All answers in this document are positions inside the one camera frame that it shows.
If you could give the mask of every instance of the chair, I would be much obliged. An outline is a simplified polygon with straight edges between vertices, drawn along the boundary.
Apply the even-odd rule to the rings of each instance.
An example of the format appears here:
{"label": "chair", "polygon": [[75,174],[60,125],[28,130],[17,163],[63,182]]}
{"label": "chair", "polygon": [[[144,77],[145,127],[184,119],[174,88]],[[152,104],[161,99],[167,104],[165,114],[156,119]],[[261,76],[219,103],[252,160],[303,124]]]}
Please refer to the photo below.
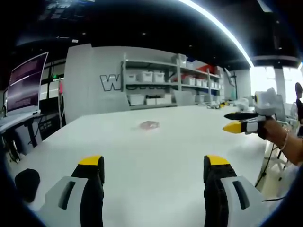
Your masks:
{"label": "chair", "polygon": [[[286,116],[285,113],[285,107],[284,107],[284,101],[281,95],[277,95],[277,103],[276,103],[276,120],[283,125],[287,126],[290,130],[290,134],[294,134],[296,131],[295,125],[298,122],[298,120],[289,118]],[[282,151],[280,150],[278,155],[276,157],[272,157],[270,161],[273,163],[272,168],[277,165],[279,168],[279,180],[282,179],[282,173],[287,165],[288,161],[283,161],[281,157]]]}
{"label": "chair", "polygon": [[96,114],[129,111],[130,106],[125,92],[102,92],[98,103],[94,104]]}
{"label": "chair", "polygon": [[174,90],[174,96],[177,106],[194,105],[195,97],[190,91],[176,91]]}

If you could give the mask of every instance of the shelf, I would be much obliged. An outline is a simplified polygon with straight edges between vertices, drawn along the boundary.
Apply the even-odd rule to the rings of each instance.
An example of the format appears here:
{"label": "shelf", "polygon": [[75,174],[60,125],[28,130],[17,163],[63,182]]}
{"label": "shelf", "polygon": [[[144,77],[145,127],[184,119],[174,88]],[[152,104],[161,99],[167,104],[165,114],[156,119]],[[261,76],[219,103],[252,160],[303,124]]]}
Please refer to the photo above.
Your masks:
{"label": "shelf", "polygon": [[132,69],[171,69],[176,68],[177,65],[173,63],[166,63],[161,61],[142,61],[142,60],[128,60],[126,59],[126,68]]}
{"label": "shelf", "polygon": [[[181,69],[181,73],[190,73],[190,74],[194,74],[194,75],[207,76],[207,72],[202,72],[200,70],[188,69],[188,68],[184,68],[184,67],[180,67],[180,69]],[[211,74],[211,73],[209,75],[212,78],[221,79],[218,75],[214,75],[214,74]]]}
{"label": "shelf", "polygon": [[178,83],[133,82],[133,83],[127,83],[126,86],[178,86]]}
{"label": "shelf", "polygon": [[[190,88],[196,88],[196,89],[207,89],[208,87],[200,87],[200,86],[196,86],[196,85],[189,85],[189,84],[182,84],[182,87],[190,87]],[[217,88],[210,88],[211,90],[216,90],[218,91],[219,89]]]}
{"label": "shelf", "polygon": [[177,106],[176,103],[160,104],[160,105],[133,105],[133,106],[131,106],[131,110],[143,110],[143,109],[175,107],[175,106]]}

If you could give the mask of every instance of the white tabletop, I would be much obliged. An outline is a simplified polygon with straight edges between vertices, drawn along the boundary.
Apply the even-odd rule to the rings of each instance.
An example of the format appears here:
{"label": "white tabletop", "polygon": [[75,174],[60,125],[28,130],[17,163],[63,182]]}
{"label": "white tabletop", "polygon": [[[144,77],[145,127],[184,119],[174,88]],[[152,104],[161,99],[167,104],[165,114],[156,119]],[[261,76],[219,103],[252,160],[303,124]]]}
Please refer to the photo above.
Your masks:
{"label": "white tabletop", "polygon": [[[222,130],[230,122],[223,116],[235,110],[187,106],[84,116],[38,145],[12,174],[38,171],[41,183],[30,204],[38,210],[82,158],[103,155],[104,226],[203,226],[205,155],[226,158],[252,184],[260,173],[265,140]],[[144,131],[138,127],[144,121],[160,127]]]}

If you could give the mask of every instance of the window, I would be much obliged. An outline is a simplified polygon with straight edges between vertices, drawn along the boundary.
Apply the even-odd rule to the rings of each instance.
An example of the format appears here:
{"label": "window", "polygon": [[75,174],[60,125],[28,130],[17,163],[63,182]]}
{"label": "window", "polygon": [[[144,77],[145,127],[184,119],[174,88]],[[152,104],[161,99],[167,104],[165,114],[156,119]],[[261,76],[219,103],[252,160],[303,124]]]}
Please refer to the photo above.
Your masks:
{"label": "window", "polygon": [[276,75],[274,67],[253,67],[250,68],[251,94],[256,91],[267,91],[273,88],[276,92]]}
{"label": "window", "polygon": [[299,82],[303,86],[302,73],[296,68],[283,67],[283,74],[285,80],[286,103],[291,104],[297,99],[294,89],[296,82]]}

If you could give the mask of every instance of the white wall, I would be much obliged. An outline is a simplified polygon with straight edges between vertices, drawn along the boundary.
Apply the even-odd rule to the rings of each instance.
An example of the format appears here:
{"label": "white wall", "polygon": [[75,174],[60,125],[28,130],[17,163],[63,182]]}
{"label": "white wall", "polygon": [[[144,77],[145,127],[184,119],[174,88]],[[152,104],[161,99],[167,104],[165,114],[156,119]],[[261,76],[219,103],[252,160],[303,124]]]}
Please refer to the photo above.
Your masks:
{"label": "white wall", "polygon": [[[104,92],[100,75],[115,75],[117,82],[108,92],[121,89],[121,62],[128,59],[171,62],[174,53],[138,47],[95,47],[90,44],[70,47],[64,72],[66,122],[97,111],[98,97]],[[195,61],[196,68],[206,65]]]}
{"label": "white wall", "polygon": [[[246,97],[251,95],[251,87],[250,87],[250,71],[249,70],[236,70],[234,71],[237,76],[237,88],[238,88],[238,98]],[[275,69],[276,74],[276,86],[277,93],[280,94],[285,103],[285,80],[282,69]],[[230,97],[231,86],[229,83],[225,82],[225,96]],[[286,114],[290,113],[290,109],[292,104],[285,104],[285,112]]]}

